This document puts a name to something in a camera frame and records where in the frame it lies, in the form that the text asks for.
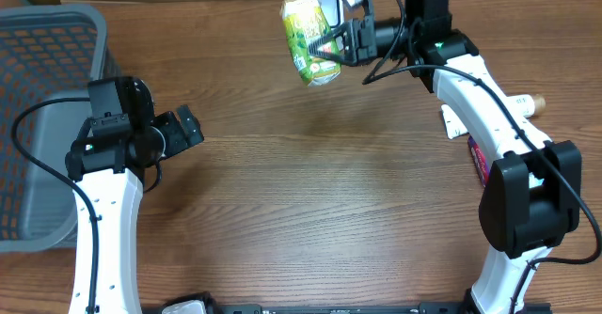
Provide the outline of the green yellow drink carton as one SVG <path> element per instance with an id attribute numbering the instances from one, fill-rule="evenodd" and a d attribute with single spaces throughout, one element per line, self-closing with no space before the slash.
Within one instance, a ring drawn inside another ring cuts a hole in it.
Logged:
<path id="1" fill-rule="evenodd" d="M 341 65 L 309 53 L 309 45 L 331 31 L 318 0 L 284 0 L 280 10 L 288 48 L 302 81 L 323 86 L 341 73 Z"/>

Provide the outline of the purple snack package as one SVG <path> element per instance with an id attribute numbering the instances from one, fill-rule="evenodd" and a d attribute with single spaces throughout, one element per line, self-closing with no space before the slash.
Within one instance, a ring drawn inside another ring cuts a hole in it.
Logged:
<path id="1" fill-rule="evenodd" d="M 485 186 L 489 179 L 490 168 L 487 164 L 487 161 L 485 159 L 483 151 L 481 150 L 481 148 L 479 147 L 479 145 L 477 144 L 477 142 L 474 140 L 474 138 L 471 135 L 467 139 L 467 145 L 468 145 L 469 153 L 474 162 L 477 175 L 478 175 L 482 185 Z"/>

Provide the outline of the white tube gold cap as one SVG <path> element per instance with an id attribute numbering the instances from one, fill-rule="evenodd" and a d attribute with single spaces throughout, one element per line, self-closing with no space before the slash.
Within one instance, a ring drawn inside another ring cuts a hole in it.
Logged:
<path id="1" fill-rule="evenodd" d="M 507 98 L 507 103 L 524 118 L 541 115 L 546 109 L 546 100 L 543 95 L 514 95 Z M 450 140 L 468 133 L 467 127 L 447 104 L 441 105 L 441 116 Z"/>

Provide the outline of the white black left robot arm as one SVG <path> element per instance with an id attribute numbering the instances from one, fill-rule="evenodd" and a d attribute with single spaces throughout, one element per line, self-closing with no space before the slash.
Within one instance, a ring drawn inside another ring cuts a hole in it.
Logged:
<path id="1" fill-rule="evenodd" d="M 91 115 L 66 155 L 77 214 L 71 313 L 139 313 L 136 224 L 144 174 L 204 140 L 182 105 L 156 114 L 139 78 L 88 83 Z"/>

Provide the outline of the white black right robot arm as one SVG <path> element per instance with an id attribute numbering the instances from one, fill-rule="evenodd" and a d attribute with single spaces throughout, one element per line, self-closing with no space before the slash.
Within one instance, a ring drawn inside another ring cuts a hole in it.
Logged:
<path id="1" fill-rule="evenodd" d="M 525 292 L 552 249 L 587 213 L 580 197 L 581 155 L 534 127 L 490 75 L 479 49 L 452 27 L 449 0 L 396 0 L 401 15 L 376 21 L 372 0 L 342 0 L 362 8 L 309 45 L 309 52 L 349 67 L 405 61 L 459 117 L 483 154 L 487 180 L 479 221 L 489 250 L 478 280 L 467 290 L 462 313 L 524 313 Z"/>

